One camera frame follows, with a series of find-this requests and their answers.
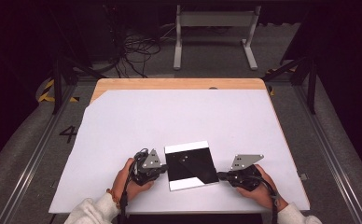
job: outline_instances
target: wrist strap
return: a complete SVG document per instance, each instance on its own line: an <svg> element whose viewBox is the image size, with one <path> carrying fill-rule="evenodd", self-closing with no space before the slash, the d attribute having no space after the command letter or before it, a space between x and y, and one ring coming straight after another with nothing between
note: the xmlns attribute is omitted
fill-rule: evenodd
<svg viewBox="0 0 362 224"><path fill-rule="evenodd" d="M115 192L112 189L107 189L106 192L111 194L112 201L114 201L115 205L117 206L117 209L120 209L119 198L115 196Z"/></svg>

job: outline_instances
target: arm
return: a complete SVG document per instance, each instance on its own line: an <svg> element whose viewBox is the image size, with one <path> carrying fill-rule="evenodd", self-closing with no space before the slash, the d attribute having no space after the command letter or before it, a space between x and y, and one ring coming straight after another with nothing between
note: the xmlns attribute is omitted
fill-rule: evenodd
<svg viewBox="0 0 362 224"><path fill-rule="evenodd" d="M125 166L118 172L112 189L105 193L101 199L94 202L93 199L85 199L81 204L73 209L65 224L70 223L111 223L111 220L120 212L118 202L126 184L129 168L134 159L129 158ZM128 201L131 201L139 193L152 187L153 181L139 186L133 181L129 182L126 191Z"/></svg>
<svg viewBox="0 0 362 224"><path fill-rule="evenodd" d="M276 185L272 178L265 173L265 171L259 165L256 165L259 169L262 177L271 184L274 190L277 191ZM272 209L272 198L269 191L263 184L260 184L253 191L248 191L242 188L236 188L240 194L246 198L253 199L263 207ZM293 203L288 204L282 197L278 199L277 205L278 211L278 223L279 224L321 224L321 221L317 217L305 217L296 205Z"/></svg>

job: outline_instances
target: white tabletop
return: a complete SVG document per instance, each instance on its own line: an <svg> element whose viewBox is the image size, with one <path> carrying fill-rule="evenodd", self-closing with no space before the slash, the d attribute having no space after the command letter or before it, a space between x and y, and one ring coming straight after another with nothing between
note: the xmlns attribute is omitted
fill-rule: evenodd
<svg viewBox="0 0 362 224"><path fill-rule="evenodd" d="M259 164L279 192L300 210L310 205L266 90L107 91L85 111L50 213L70 213L85 198L99 199L125 161L142 148L207 141L216 170L236 154L263 154ZM130 214L257 213L228 182L169 190L167 174L129 202Z"/></svg>

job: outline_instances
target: hand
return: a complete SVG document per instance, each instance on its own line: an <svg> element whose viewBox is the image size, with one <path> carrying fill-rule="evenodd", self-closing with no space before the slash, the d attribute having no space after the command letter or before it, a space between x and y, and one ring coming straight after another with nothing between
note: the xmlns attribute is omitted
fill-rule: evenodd
<svg viewBox="0 0 362 224"><path fill-rule="evenodd" d="M123 188L125 187L126 179L128 178L129 169L134 162L133 158L129 158L126 161L125 166L118 172L117 177L115 178L112 190L115 192L115 195L120 199L122 196ZM154 185L153 181L150 181L143 186L139 186L134 181L129 182L126 191L128 192L128 201L131 201L137 194L150 189Z"/></svg>
<svg viewBox="0 0 362 224"><path fill-rule="evenodd" d="M262 169L262 167L260 167L257 164L255 166L257 167L257 169L262 174L263 179L266 180L269 184L271 184L271 187L275 191L277 191L276 185L274 184L272 178L268 174L265 173L265 171ZM245 198L253 199L254 201L256 201L261 206L272 209L271 194L269 193L268 189L262 183L260 183L259 186L256 189L254 189L253 191L248 191L246 189L242 189L242 188L239 188L239 187L237 187L236 189ZM281 197L278 199L278 203L279 204L278 204L277 210L279 212L281 210L283 210L285 207L288 206L288 203Z"/></svg>

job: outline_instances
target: white sleeve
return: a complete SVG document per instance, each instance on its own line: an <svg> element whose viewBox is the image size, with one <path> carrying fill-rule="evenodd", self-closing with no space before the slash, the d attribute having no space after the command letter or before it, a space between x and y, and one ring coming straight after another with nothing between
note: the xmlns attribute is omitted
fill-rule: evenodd
<svg viewBox="0 0 362 224"><path fill-rule="evenodd" d="M109 193L103 195L97 203L93 199L85 199L73 209L64 224L71 223L111 223L111 220L119 213L112 196Z"/></svg>
<svg viewBox="0 0 362 224"><path fill-rule="evenodd" d="M305 217L293 203L279 212L277 221L279 224L322 224L317 217Z"/></svg>

